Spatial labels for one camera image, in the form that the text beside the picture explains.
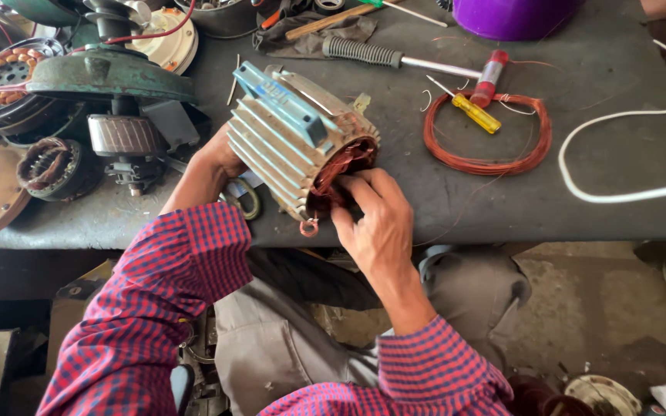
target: shirt sleeve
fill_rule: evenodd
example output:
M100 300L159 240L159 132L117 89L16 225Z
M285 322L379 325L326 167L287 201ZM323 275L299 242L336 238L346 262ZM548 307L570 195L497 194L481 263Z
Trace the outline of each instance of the shirt sleeve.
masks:
M380 389L398 405L508 414L500 399L511 401L513 390L503 374L440 316L413 334L380 337L379 354Z
M240 211L222 202L145 226L64 339L38 415L175 414L170 373L187 335L179 320L251 280L250 242Z
M457 414L509 416L503 374L440 316L411 335L380 337L379 389L319 383L273 402L261 416Z

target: yellow screwdriver handle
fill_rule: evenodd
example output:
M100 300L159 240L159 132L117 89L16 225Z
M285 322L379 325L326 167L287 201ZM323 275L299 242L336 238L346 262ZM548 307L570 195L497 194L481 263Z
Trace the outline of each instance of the yellow screwdriver handle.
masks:
M477 124L482 126L490 134L495 133L500 128L500 126L503 125L498 120L495 120L493 116L487 114L487 112L484 109L481 109L476 105L472 104L461 93L455 95L454 98L451 100L451 103L454 106L463 109L464 112L467 113L469 118L476 121Z

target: gray workbench surface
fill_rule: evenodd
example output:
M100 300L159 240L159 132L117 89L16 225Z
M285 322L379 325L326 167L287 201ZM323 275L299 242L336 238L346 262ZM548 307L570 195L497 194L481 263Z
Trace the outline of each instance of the gray workbench surface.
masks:
M444 29L396 10L379 10L371 43L402 50L414 58L481 69L497 42L477 38L458 27L433 2L407 2L427 15L441 15ZM640 22L638 2L589 1L567 27L541 42L501 42L514 61L498 90L545 100L553 125L553 145L535 170L517 176L468 175L434 159L422 142L421 93L440 92L426 73L414 68L394 70L357 62L273 59L255 52L249 38L235 41L201 39L197 57L185 74L195 80L200 109L215 129L230 117L225 102L235 69L236 53L259 68L284 64L321 87L353 101L361 92L372 97L365 110L380 130L377 165L402 186L415 211L415 241L486 243L501 241L580 241L666 239L666 198L622 205L594 205L578 200L565 188L557 152L577 125L612 112L666 109L666 65ZM449 87L465 79L432 74ZM236 91L240 98L242 91ZM536 140L535 116L522 116L500 105L490 107L503 122L489 136L452 107L442 108L436 125L450 139L445 146L464 156L514 158L529 133ZM568 150L576 183L589 193L628 193L666 185L666 116L624 118L593 126ZM0 231L0 248L101 249L125 248L140 228L155 217L168 198L178 174L169 172L148 195L131 198L125 186L105 178L98 189L72 203L34 201L9 227ZM262 246L336 246L331 224L321 224L315 238L300 235L299 223L278 213L265 186L258 188L264 213L251 223L254 242Z

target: black rubber grip handle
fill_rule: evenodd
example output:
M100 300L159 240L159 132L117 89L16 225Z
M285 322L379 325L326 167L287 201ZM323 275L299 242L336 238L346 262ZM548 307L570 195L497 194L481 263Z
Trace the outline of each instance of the black rubber grip handle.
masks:
M328 36L323 41L323 55L329 58L346 58L367 64L399 68L404 53L375 44L363 44L338 36Z

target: electrical tape roll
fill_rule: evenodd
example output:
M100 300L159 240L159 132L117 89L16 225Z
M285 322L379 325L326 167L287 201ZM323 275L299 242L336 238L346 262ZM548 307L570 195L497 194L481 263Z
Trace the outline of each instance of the electrical tape roll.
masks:
M314 0L312 8L321 15L334 15L343 11L345 4L346 0Z

